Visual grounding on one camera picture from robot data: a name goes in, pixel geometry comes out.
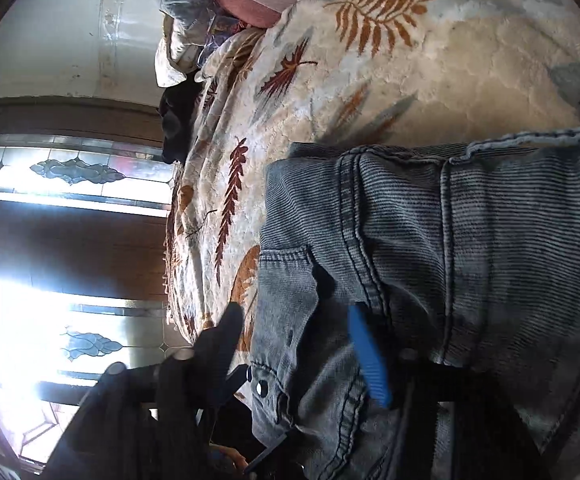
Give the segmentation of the left hand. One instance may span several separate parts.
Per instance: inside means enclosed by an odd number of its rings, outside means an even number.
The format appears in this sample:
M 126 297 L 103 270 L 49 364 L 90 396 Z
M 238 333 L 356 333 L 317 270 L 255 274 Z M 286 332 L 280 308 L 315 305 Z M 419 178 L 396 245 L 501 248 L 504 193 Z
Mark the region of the left hand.
M 209 444 L 209 460 L 215 469 L 233 476 L 240 476 L 249 466 L 235 448 L 226 448 L 215 443 Z

